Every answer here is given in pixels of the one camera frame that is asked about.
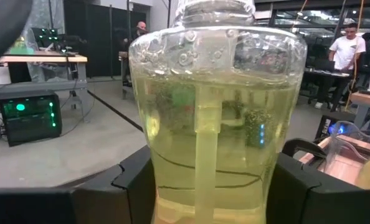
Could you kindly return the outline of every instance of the person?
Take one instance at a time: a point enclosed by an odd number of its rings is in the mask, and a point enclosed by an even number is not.
[[[124,39],[125,50],[128,51],[131,43],[135,39],[147,33],[148,31],[146,30],[146,23],[143,21],[139,21],[138,25],[134,29],[131,30],[131,40],[128,40],[128,38]],[[126,75],[123,76],[123,86],[132,87],[132,81],[131,81],[131,76],[130,76],[130,64],[128,60],[126,60],[125,65],[126,65],[126,69],[125,69]]]
[[[143,21],[139,21],[138,25],[136,25],[136,27],[131,30],[131,40],[125,38],[124,42],[128,43],[127,46],[130,46],[130,43],[132,41],[147,33],[148,31],[146,30],[146,23]]]
[[[348,24],[345,31],[346,35],[335,40],[329,48],[329,60],[334,62],[334,72],[348,73],[349,78],[353,77],[354,62],[358,60],[361,53],[366,51],[365,40],[357,36],[358,25],[356,23]],[[329,92],[329,89],[336,84],[331,104],[340,100],[343,90],[349,83],[345,78],[325,78],[323,85],[318,90],[318,100],[315,108],[320,109]]]
[[[358,60],[358,74],[363,74],[362,86],[368,84],[370,80],[370,32],[364,33],[362,38],[365,40],[365,53],[362,53]]]

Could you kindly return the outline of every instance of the white t-shirt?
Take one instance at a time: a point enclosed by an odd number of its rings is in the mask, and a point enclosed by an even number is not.
[[[346,36],[339,37],[329,49],[336,52],[333,57],[334,69],[341,70],[354,59],[356,53],[366,51],[365,40],[362,37],[356,37],[353,40],[347,39]]]

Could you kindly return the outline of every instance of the computer monitor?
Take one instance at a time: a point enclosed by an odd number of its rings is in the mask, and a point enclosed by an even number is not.
[[[329,59],[316,59],[315,60],[315,70],[333,72],[334,62],[329,61]]]

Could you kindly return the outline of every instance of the jug neck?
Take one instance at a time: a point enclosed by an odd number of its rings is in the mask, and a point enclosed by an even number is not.
[[[250,26],[255,7],[250,0],[197,0],[179,6],[174,26]]]

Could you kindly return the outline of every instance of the water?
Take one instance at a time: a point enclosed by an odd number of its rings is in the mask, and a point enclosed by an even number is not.
[[[133,71],[133,77],[158,188],[154,223],[195,222],[197,130],[200,122],[217,119],[218,127],[209,122],[203,126],[218,133],[211,192],[214,223],[264,224],[268,188],[295,103],[296,84],[268,84],[232,73],[199,78],[209,80],[203,82],[179,78],[186,74],[158,78]],[[219,102],[219,115],[217,110],[199,110],[196,116],[195,111],[203,108],[198,105],[201,94],[211,98],[205,102]]]

